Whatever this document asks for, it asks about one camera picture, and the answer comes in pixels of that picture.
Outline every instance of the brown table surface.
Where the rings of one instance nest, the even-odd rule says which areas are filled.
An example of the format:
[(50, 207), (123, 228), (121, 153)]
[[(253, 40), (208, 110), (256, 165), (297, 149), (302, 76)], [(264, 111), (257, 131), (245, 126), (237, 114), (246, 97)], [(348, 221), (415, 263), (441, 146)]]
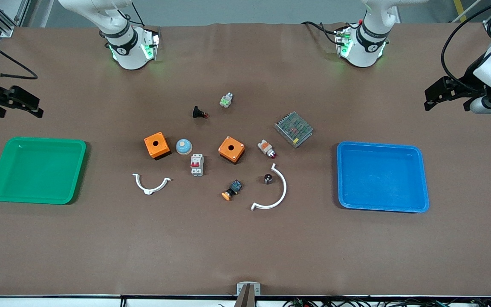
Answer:
[[(42, 119), (0, 119), (0, 153), (14, 136), (74, 138), (90, 156), (74, 204), (0, 203), (0, 295), (223, 294), (255, 280), (267, 295), (491, 295), (491, 115), (462, 101), (423, 109), (443, 76), (440, 50), (456, 25), (397, 25), (371, 68), (338, 59), (301, 25), (162, 29), (159, 61), (138, 71), (113, 62), (97, 29), (16, 29), (0, 48), (39, 80), (2, 79), (41, 99)], [(485, 50), (480, 24), (448, 51), (460, 75)], [(0, 71), (21, 72), (0, 56)], [(220, 97), (234, 93), (229, 109)], [(210, 113), (191, 118), (194, 105)], [(298, 149), (274, 130), (297, 111), (314, 128)], [(162, 131), (206, 157), (154, 161), (143, 138)], [(218, 156), (226, 136), (246, 145), (238, 165)], [(288, 181), (261, 177), (274, 145)], [(421, 148), (430, 208), (424, 214), (348, 210), (338, 202), (335, 147), (345, 140)], [(173, 181), (152, 196), (136, 186)], [(232, 202), (220, 193), (244, 183)]]

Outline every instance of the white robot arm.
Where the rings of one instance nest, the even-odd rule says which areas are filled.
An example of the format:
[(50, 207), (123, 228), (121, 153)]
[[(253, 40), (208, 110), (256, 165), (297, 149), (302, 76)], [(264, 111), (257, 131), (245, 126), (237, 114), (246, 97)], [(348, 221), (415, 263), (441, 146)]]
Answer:
[(122, 68), (136, 70), (156, 58), (159, 34), (132, 26), (118, 11), (131, 0), (58, 0), (64, 8), (92, 21), (109, 42), (113, 58)]
[(463, 104), (465, 111), (491, 113), (491, 43), (486, 53), (473, 62), (458, 81), (443, 76), (425, 90), (425, 110), (429, 111), (443, 101), (462, 97), (470, 97)]
[(382, 55), (386, 38), (396, 22), (394, 6), (429, 0), (361, 0), (367, 6), (362, 23), (356, 23), (336, 34), (337, 53), (352, 65), (368, 67)]

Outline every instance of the white plastic clip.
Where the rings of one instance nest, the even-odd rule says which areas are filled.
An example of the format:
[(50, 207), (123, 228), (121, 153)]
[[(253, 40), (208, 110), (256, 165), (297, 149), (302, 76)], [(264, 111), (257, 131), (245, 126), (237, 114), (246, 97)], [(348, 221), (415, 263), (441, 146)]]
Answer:
[(272, 169), (272, 171), (274, 173), (277, 173), (278, 174), (278, 176), (281, 178), (281, 181), (283, 182), (283, 194), (281, 195), (280, 199), (277, 202), (271, 204), (270, 206), (263, 206), (263, 205), (260, 205), (260, 204), (257, 204), (257, 203), (253, 203), (253, 206), (251, 206), (251, 211), (255, 210), (255, 208), (259, 208), (259, 209), (272, 209), (275, 206), (277, 206), (277, 205), (280, 204), (280, 202), (285, 197), (285, 194), (287, 193), (287, 183), (285, 182), (285, 178), (283, 177), (282, 173), (280, 173), (280, 171), (278, 171), (276, 169), (276, 163), (274, 163), (272, 165), (272, 168), (271, 169)]
[(148, 189), (142, 186), (142, 183), (140, 182), (140, 175), (138, 174), (132, 174), (132, 175), (136, 177), (136, 184), (138, 185), (138, 187), (140, 187), (140, 189), (144, 190), (145, 195), (151, 195), (156, 191), (162, 190), (162, 188), (166, 185), (166, 183), (168, 183), (168, 181), (172, 181), (172, 179), (170, 178), (164, 178), (164, 181), (162, 181), (162, 183), (158, 187)]

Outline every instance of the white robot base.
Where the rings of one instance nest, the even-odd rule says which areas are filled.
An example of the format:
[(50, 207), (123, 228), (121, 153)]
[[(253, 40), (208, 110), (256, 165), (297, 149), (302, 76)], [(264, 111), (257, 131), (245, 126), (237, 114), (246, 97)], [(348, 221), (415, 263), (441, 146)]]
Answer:
[(113, 53), (113, 59), (119, 63), (125, 70), (138, 70), (142, 68), (150, 60), (156, 61), (156, 53), (158, 51), (159, 33), (143, 29), (141, 27), (131, 26), (131, 28), (137, 33), (138, 41), (129, 50), (127, 55), (122, 55), (119, 48), (113, 50), (111, 45), (109, 49)]
[(340, 58), (345, 58), (350, 64), (357, 67), (368, 67), (376, 62), (378, 58), (382, 56), (386, 42), (382, 46), (371, 45), (368, 49), (374, 51), (368, 51), (363, 47), (357, 39), (357, 31), (359, 31), (360, 25), (358, 23), (353, 24), (351, 27), (347, 27), (342, 31), (335, 33), (335, 41), (337, 43), (343, 43), (343, 46), (336, 45), (337, 54)]

